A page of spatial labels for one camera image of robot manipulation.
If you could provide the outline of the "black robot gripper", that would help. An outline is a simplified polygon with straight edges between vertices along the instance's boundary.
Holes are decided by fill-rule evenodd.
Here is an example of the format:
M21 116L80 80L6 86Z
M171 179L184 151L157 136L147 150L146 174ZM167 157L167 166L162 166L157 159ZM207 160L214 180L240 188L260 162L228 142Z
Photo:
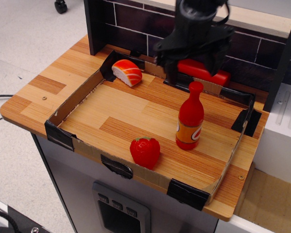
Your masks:
M178 61L204 54L211 76L220 70L234 34L225 26L229 16L214 21L219 7L229 10L227 0L177 0L172 33L154 45L156 63L161 64L169 85L177 84Z

